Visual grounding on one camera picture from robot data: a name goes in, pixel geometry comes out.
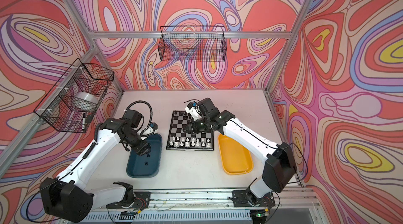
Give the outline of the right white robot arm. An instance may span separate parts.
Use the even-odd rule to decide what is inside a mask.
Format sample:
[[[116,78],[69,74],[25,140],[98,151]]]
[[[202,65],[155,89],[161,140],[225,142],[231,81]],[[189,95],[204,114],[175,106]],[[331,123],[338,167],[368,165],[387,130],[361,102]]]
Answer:
[[[259,206],[268,193],[282,192],[296,175],[297,165],[289,144],[277,144],[262,137],[231,112],[219,111],[210,98],[189,100],[186,104],[185,111],[192,119],[183,129],[185,133],[217,131],[241,144],[264,164],[262,175],[244,191],[242,204]]]

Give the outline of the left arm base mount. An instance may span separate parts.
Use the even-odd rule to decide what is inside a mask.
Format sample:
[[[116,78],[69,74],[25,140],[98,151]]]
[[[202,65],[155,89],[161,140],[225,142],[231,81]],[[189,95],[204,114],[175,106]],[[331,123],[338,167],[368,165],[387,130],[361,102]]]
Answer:
[[[106,206],[107,209],[146,209],[149,207],[151,198],[150,191],[134,191],[133,196],[125,197],[117,203]]]

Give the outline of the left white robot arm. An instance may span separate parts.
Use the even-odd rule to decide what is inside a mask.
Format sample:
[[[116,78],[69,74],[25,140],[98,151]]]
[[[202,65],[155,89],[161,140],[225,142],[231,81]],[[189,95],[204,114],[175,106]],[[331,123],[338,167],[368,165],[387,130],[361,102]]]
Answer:
[[[109,187],[86,190],[96,168],[118,144],[127,151],[143,156],[150,153],[150,144],[141,137],[137,127],[144,117],[135,110],[126,110],[119,119],[110,118],[97,125],[93,141],[56,178],[46,178],[40,185],[45,213],[79,223],[92,210],[111,205],[132,208],[135,203],[133,186],[114,182]]]

